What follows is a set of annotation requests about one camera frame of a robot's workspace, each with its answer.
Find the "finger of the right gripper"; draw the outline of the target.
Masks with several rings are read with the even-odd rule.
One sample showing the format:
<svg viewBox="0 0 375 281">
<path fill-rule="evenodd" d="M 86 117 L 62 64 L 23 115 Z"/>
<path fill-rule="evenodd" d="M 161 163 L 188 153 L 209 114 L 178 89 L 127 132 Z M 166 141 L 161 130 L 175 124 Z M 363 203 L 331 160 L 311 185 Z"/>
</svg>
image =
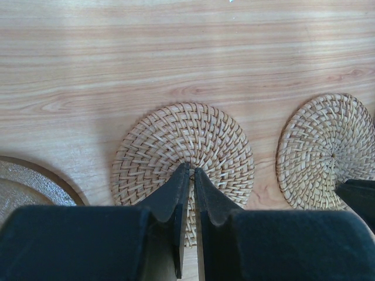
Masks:
<svg viewBox="0 0 375 281">
<path fill-rule="evenodd" d="M 349 179 L 335 193 L 374 231 L 374 181 Z"/>
</svg>

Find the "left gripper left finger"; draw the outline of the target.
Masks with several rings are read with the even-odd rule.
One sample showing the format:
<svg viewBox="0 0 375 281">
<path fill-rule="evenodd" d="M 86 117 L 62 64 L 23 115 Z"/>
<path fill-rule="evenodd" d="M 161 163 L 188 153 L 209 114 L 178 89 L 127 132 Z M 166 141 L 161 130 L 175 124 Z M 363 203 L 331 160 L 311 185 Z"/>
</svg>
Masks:
<svg viewBox="0 0 375 281">
<path fill-rule="evenodd" d="M 16 209 L 1 228 L 1 279 L 180 279 L 189 168 L 132 207 Z"/>
</svg>

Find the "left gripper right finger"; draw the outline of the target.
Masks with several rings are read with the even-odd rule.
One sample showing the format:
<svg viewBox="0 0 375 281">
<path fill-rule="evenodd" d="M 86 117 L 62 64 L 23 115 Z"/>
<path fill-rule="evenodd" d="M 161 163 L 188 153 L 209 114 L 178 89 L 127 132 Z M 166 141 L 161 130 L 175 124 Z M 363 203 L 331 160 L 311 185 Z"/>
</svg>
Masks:
<svg viewBox="0 0 375 281">
<path fill-rule="evenodd" d="M 347 211 L 244 210 L 195 170 L 200 280 L 373 280 L 374 241 Z"/>
</svg>

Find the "woven rattan coaster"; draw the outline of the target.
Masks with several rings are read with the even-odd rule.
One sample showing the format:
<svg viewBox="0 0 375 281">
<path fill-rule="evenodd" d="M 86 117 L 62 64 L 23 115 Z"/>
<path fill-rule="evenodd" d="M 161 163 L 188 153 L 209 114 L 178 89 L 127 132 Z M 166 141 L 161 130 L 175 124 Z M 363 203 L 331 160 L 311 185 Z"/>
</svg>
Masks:
<svg viewBox="0 0 375 281">
<path fill-rule="evenodd" d="M 143 117 L 125 136 L 112 165 L 116 205 L 136 205 L 165 184 L 182 163 L 201 168 L 244 207 L 254 185 L 250 143 L 235 119 L 209 105 L 183 102 Z"/>
<path fill-rule="evenodd" d="M 349 94 L 323 94 L 295 111 L 281 133 L 276 174 L 288 204 L 347 210 L 335 193 L 349 179 L 374 180 L 374 122 Z"/>
</svg>

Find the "brown wooden coaster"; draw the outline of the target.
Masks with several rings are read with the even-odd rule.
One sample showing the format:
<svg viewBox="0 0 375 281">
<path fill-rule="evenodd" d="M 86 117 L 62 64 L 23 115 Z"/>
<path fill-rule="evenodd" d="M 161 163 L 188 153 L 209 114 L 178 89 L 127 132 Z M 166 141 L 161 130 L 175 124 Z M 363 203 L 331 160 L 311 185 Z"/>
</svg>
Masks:
<svg viewBox="0 0 375 281">
<path fill-rule="evenodd" d="M 85 205 L 69 183 L 35 163 L 1 156 L 1 224 L 24 205 Z"/>
</svg>

